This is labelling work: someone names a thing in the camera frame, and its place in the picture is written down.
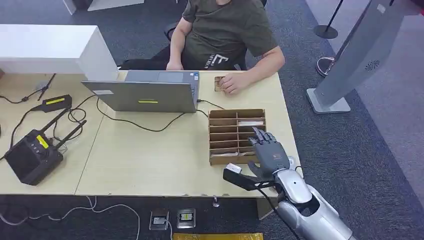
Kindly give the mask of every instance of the man's hand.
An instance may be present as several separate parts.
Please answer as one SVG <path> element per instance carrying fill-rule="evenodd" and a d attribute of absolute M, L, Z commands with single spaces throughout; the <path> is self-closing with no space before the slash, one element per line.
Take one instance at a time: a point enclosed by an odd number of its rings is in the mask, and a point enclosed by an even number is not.
<path fill-rule="evenodd" d="M 243 73 L 229 73 L 219 81 L 226 94 L 235 95 L 251 84 L 251 80 Z"/>
<path fill-rule="evenodd" d="M 183 65 L 181 64 L 181 61 L 169 61 L 166 65 L 166 70 L 168 71 L 180 71 L 184 70 Z"/>

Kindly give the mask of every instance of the cardboard organizer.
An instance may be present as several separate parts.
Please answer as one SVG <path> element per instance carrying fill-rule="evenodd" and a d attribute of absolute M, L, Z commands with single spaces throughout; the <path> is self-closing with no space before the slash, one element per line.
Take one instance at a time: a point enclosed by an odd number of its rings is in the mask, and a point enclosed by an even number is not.
<path fill-rule="evenodd" d="M 258 162 L 249 137 L 253 125 L 267 131 L 264 109 L 211 110 L 209 112 L 209 162 L 211 165 Z"/>

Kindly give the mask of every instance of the floor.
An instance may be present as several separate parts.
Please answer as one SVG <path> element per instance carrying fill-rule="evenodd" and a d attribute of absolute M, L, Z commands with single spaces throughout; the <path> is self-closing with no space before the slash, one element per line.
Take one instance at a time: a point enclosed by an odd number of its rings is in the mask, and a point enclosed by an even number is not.
<path fill-rule="evenodd" d="M 168 42 L 162 29 L 180 18 L 184 9 L 182 2 L 169 7 L 168 0 L 148 0 L 145 4 L 78 11 L 69 16 L 60 1 L 3 0 L 0 24 L 98 25 L 113 58 L 120 63 L 127 58 L 149 58 L 166 46 Z M 321 20 L 308 4 L 310 0 L 268 0 L 266 6 L 274 36 L 287 60 L 278 73 L 305 180 L 338 210 L 358 239 L 424 239 L 423 206 L 401 168 L 396 151 L 386 144 L 389 141 L 378 120 L 373 120 L 375 112 L 368 109 L 366 99 L 364 103 L 361 100 L 361 89 L 346 96 L 352 108 L 350 113 L 316 115 L 310 107 L 306 89 L 323 80 L 315 71 L 315 62 L 319 57 L 334 55 L 334 49 L 327 40 L 313 33 L 317 19 Z M 252 66 L 257 59 L 249 55 L 246 61 Z M 63 215 L 72 207 L 88 205 L 85 197 L 4 198 L 5 202 L 25 204 L 34 215 L 46 212 Z M 207 198 L 99 198 L 100 209 L 116 203 L 126 203 L 140 214 L 140 239 L 169 237 L 167 232 L 147 230 L 146 221 L 152 208 L 167 208 L 175 213 L 183 207 L 195 207 L 200 211 L 198 227 L 191 230 L 192 233 L 262 232 L 266 240 L 294 239 L 275 215 L 258 221 L 252 199 L 221 199 L 221 207 L 212 208 Z M 24 214 L 25 211 L 10 211 L 8 217 L 16 221 Z M 51 224 L 46 219 L 18 227 L 0 223 L 0 234 L 1 239 L 6 240 L 133 240 L 136 221 L 134 215 L 123 208 L 99 214 L 81 210 L 59 224 Z"/>
<path fill-rule="evenodd" d="M 338 0 L 306 0 L 319 24 L 327 24 Z M 368 0 L 345 1 L 329 40 L 337 52 Z M 421 8 L 401 1 L 417 15 L 406 16 L 390 57 L 377 74 L 356 90 L 403 173 L 424 205 L 424 16 Z"/>

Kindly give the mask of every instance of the yellow bag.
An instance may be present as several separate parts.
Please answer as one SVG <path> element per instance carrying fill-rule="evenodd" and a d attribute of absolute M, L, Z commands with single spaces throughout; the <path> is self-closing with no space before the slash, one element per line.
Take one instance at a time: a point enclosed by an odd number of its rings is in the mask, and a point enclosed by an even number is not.
<path fill-rule="evenodd" d="M 173 240 L 264 240 L 262 233 L 185 234 L 174 233 Z"/>

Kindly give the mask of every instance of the white shelf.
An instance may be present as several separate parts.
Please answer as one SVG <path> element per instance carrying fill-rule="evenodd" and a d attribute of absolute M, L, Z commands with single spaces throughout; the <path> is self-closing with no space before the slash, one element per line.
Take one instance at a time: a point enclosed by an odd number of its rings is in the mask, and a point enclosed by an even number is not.
<path fill-rule="evenodd" d="M 93 0 L 87 11 L 111 9 L 135 4 L 143 4 L 145 0 Z"/>
<path fill-rule="evenodd" d="M 95 25 L 0 24 L 0 36 L 0 69 L 5 73 L 117 79 L 115 61 Z"/>

